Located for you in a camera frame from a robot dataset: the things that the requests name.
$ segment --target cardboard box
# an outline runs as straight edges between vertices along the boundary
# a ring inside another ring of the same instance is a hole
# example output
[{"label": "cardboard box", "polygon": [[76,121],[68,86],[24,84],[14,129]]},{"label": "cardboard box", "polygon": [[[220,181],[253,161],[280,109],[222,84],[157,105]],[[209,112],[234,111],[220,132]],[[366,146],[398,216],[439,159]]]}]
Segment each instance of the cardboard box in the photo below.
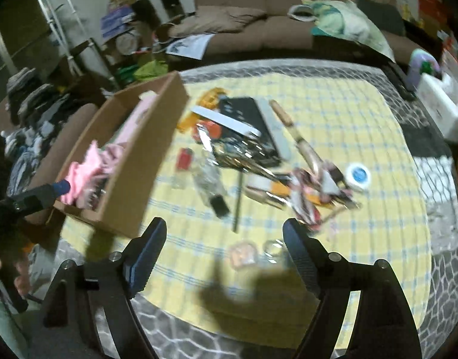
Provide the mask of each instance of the cardboard box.
[{"label": "cardboard box", "polygon": [[438,0],[418,0],[419,19],[424,23],[424,31],[434,39],[438,39],[437,32],[442,30],[450,33],[447,25],[448,12],[444,4]]},{"label": "cardboard box", "polygon": [[56,201],[58,210],[117,235],[130,238],[139,235],[154,180],[189,100],[177,72],[129,87],[107,100],[82,133],[57,177],[64,179],[72,162],[84,160],[93,140],[98,141],[99,147],[103,146],[136,107],[139,95],[148,90],[158,96],[128,142],[98,209],[80,209]]}]

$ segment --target pink towel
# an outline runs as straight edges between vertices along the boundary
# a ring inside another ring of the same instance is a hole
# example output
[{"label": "pink towel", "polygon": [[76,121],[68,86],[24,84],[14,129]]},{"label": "pink towel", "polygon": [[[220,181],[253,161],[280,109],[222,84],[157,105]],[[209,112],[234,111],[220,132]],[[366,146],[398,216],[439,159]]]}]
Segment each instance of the pink towel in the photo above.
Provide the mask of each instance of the pink towel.
[{"label": "pink towel", "polygon": [[139,95],[139,99],[141,100],[120,128],[118,135],[114,139],[115,144],[126,143],[130,140],[137,127],[139,127],[139,123],[146,115],[146,112],[152,108],[157,96],[152,90]]},{"label": "pink towel", "polygon": [[112,173],[123,152],[124,147],[119,144],[108,144],[104,151],[101,151],[98,149],[98,142],[93,140],[86,151],[84,162],[70,164],[65,179],[71,185],[71,190],[61,196],[61,202],[72,205],[91,178],[99,174]]}]

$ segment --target yellow tablecloth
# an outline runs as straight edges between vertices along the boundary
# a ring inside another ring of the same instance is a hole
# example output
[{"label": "yellow tablecloth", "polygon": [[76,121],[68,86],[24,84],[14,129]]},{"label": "yellow tablecloth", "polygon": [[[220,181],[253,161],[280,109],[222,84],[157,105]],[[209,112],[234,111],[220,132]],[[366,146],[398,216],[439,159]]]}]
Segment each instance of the yellow tablecloth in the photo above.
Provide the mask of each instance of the yellow tablecloth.
[{"label": "yellow tablecloth", "polygon": [[[357,196],[363,208],[326,224],[318,239],[329,252],[337,251],[350,261],[387,259],[420,326],[431,268],[425,205],[400,126],[377,89],[362,80],[267,74],[186,85],[190,105],[215,86],[227,89],[231,97],[276,99],[322,158],[341,169],[350,162],[362,162],[371,170],[370,192]],[[189,134],[176,133],[149,201],[142,228],[160,216],[167,222],[168,236],[143,296],[210,332],[257,344],[296,347],[317,308],[297,273],[264,262],[262,256],[257,267],[235,271],[227,259],[228,248],[241,240],[254,242],[262,254],[267,239],[282,237],[282,223],[293,217],[292,212],[243,197],[239,232],[234,234],[232,214],[224,220],[216,218],[203,205],[191,180],[185,190],[170,186],[177,152],[194,146]],[[293,160],[286,169],[304,165],[294,147],[292,151]],[[237,172],[223,170],[222,175],[233,213]],[[92,232],[87,224],[68,218],[62,237],[83,254],[89,253],[89,247],[93,258],[128,242],[116,238],[112,243],[106,234]],[[348,345],[358,298],[358,293],[350,298],[336,348]]]}]

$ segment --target clothes pile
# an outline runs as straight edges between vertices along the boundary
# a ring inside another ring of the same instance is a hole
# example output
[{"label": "clothes pile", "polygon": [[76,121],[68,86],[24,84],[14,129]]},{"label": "clothes pile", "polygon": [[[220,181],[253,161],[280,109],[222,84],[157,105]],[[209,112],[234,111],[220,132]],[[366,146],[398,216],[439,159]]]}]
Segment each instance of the clothes pile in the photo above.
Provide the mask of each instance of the clothes pile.
[{"label": "clothes pile", "polygon": [[13,163],[7,195],[23,192],[69,117],[84,102],[42,83],[36,69],[25,67],[7,82],[7,111],[19,126],[6,139],[4,154]]},{"label": "clothes pile", "polygon": [[112,138],[98,147],[93,140],[81,163],[72,162],[66,181],[71,185],[69,193],[61,196],[61,202],[75,205],[80,209],[97,210],[101,197],[106,192],[106,184],[121,161],[124,150],[146,113],[154,105],[157,94],[152,90],[141,93],[140,101]]}]

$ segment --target white container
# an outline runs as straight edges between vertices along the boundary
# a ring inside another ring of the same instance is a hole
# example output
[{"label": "white container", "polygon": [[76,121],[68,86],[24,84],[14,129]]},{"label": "white container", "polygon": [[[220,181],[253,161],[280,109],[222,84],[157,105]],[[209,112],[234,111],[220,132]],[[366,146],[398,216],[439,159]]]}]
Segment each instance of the white container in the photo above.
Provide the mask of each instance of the white container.
[{"label": "white container", "polygon": [[359,193],[364,193],[369,189],[371,180],[370,170],[362,163],[351,163],[345,170],[345,183]]},{"label": "white container", "polygon": [[434,120],[444,139],[458,143],[458,104],[454,104],[440,87],[441,81],[428,74],[422,74],[417,88],[421,100]]}]

